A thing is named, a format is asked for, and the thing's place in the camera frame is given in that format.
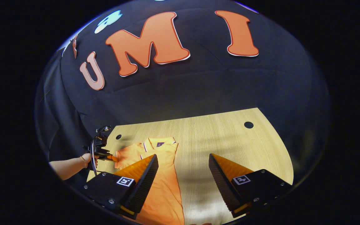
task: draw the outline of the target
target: letter cutout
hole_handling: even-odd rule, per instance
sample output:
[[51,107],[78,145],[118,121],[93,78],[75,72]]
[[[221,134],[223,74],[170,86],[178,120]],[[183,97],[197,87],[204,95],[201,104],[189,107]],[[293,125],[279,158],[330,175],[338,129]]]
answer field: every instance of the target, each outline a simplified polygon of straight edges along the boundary
[[254,46],[251,32],[248,27],[250,21],[240,14],[218,10],[215,14],[222,17],[230,31],[231,44],[227,47],[228,53],[234,56],[255,57],[259,50]]
[[73,43],[72,43],[73,53],[74,53],[74,59],[76,59],[76,58],[77,58],[77,49],[76,49],[76,44],[77,44],[77,34],[76,34],[76,37],[74,37],[74,39],[73,39]]
[[86,79],[88,85],[98,91],[104,87],[105,80],[104,75],[101,73],[100,68],[98,67],[97,61],[95,60],[95,52],[92,52],[87,57],[87,62],[91,64],[92,69],[94,70],[95,75],[97,76],[97,81],[94,81],[87,70],[87,63],[84,62],[80,66],[80,71],[83,73],[84,78]]
[[130,55],[143,67],[150,65],[151,47],[154,44],[157,64],[166,64],[186,60],[190,51],[183,48],[174,28],[175,12],[164,12],[149,17],[142,28],[140,37],[126,30],[119,30],[106,39],[111,45],[119,63],[119,75],[126,77],[137,71],[137,65],[130,62]]

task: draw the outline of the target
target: orange letter m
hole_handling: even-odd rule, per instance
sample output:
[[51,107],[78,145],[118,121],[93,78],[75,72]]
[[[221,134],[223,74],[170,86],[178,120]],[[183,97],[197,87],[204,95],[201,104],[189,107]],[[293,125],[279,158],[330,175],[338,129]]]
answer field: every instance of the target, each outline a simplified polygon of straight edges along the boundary
[[143,67],[150,65],[151,47],[154,44],[157,64],[166,64],[185,60],[190,51],[183,48],[177,37],[173,19],[174,12],[164,12],[149,17],[144,24],[140,37],[125,30],[119,30],[106,39],[110,44],[119,63],[119,75],[126,77],[137,71],[137,65],[130,62],[131,56]]

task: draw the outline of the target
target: orange polo shirt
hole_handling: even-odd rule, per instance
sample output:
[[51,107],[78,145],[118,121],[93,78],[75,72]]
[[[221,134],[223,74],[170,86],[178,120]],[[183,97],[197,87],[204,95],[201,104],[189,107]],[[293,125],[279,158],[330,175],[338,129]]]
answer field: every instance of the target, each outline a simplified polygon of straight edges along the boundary
[[153,154],[156,154],[159,163],[154,182],[135,222],[145,225],[184,225],[180,188],[174,168],[177,145],[173,137],[148,138],[144,143],[135,143],[116,151],[119,162],[115,163],[115,168],[123,169]]

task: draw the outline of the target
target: human arm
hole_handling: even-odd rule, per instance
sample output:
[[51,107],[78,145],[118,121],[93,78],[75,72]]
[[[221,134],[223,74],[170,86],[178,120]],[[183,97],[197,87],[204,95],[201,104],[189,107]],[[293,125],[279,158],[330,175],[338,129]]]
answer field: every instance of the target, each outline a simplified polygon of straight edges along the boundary
[[[97,155],[94,155],[95,157],[95,165],[98,165],[98,157]],[[51,167],[54,169],[56,174],[61,178],[62,180],[67,180],[71,178],[73,175],[78,173],[81,169],[87,168],[88,163],[91,161],[91,154],[86,153],[78,158],[71,158],[68,160],[62,160],[62,161],[52,161],[50,162]]]

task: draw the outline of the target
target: table surface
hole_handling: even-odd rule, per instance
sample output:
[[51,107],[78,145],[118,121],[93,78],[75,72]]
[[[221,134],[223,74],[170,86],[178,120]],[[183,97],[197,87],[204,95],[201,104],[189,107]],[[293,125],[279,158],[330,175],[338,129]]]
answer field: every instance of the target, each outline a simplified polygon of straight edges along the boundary
[[[246,128],[245,122],[252,122]],[[283,141],[258,108],[169,121],[116,126],[108,137],[110,153],[147,138],[174,137],[174,166],[185,224],[233,221],[208,167],[209,154],[227,158],[253,171],[266,169],[293,184],[293,165]],[[114,173],[114,162],[98,160],[98,171]],[[90,171],[87,181],[94,177]]]

